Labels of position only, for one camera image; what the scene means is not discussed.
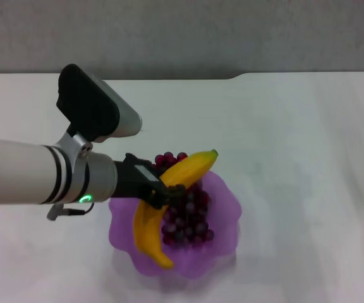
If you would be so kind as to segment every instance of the white table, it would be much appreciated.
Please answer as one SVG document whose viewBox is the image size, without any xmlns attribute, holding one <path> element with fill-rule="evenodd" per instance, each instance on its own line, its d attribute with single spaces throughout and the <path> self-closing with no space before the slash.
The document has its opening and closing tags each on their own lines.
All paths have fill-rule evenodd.
<svg viewBox="0 0 364 303">
<path fill-rule="evenodd" d="M 0 74 L 0 138 L 53 144 L 57 74 Z M 240 200 L 235 257 L 207 276 L 146 278 L 108 241 L 107 203 L 79 218 L 0 206 L 0 302 L 364 302 L 364 73 L 109 81 L 143 117 L 95 145 L 122 160 L 216 148 Z"/>
</svg>

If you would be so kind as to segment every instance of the green indicator light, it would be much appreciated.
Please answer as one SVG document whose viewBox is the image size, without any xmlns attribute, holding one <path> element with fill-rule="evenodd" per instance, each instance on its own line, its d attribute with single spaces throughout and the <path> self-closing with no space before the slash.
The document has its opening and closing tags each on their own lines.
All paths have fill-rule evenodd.
<svg viewBox="0 0 364 303">
<path fill-rule="evenodd" d="M 89 202 L 91 200 L 92 200 L 92 196 L 90 194 L 88 194 L 80 199 L 80 203 Z"/>
</svg>

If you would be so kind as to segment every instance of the robotic arm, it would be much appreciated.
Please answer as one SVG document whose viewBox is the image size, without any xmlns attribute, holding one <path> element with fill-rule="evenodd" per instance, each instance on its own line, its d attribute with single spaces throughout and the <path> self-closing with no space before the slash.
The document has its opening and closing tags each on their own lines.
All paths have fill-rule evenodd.
<svg viewBox="0 0 364 303">
<path fill-rule="evenodd" d="M 66 66 L 59 76 L 57 107 L 70 121 L 52 146 L 0 140 L 0 204 L 53 204 L 47 218 L 84 215 L 94 202 L 134 197 L 161 208 L 180 186 L 166 187 L 144 160 L 126 154 L 122 162 L 94 153 L 92 142 L 137 134 L 141 117 L 102 80 Z M 87 211 L 66 203 L 92 203 Z"/>
</svg>

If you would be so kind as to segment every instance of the fruit bowl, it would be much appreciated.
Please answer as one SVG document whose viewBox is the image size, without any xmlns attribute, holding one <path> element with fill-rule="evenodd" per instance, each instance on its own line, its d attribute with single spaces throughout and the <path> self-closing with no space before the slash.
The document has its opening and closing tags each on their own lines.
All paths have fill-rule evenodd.
<svg viewBox="0 0 364 303">
<path fill-rule="evenodd" d="M 241 206 L 226 183 L 215 173 L 208 172 L 202 179 L 203 190 L 212 201 L 207 214 L 209 227 L 215 237 L 200 246 L 175 248 L 162 244 L 164 253 L 174 261 L 174 268 L 164 270 L 147 255 L 138 252 L 133 240 L 133 217 L 138 199 L 116 198 L 109 202 L 112 222 L 109 229 L 109 242 L 125 251 L 135 268 L 145 276 L 157 276 L 166 271 L 175 271 L 189 279 L 199 278 L 215 265 L 216 259 L 235 252 L 238 244 L 238 220 Z"/>
</svg>

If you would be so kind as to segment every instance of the banana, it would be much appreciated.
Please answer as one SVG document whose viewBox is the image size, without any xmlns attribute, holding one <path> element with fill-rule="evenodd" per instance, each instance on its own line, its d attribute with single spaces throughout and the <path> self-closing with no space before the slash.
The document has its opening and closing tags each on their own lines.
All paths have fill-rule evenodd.
<svg viewBox="0 0 364 303">
<path fill-rule="evenodd" d="M 182 184 L 191 187 L 213 166 L 219 154 L 216 150 L 201 151 L 178 162 L 161 175 L 166 186 Z M 156 210 L 144 200 L 140 200 L 133 220 L 133 234 L 137 249 L 150 256 L 160 267 L 170 269 L 174 263 L 163 252 L 160 238 L 162 217 L 168 205 Z"/>
</svg>

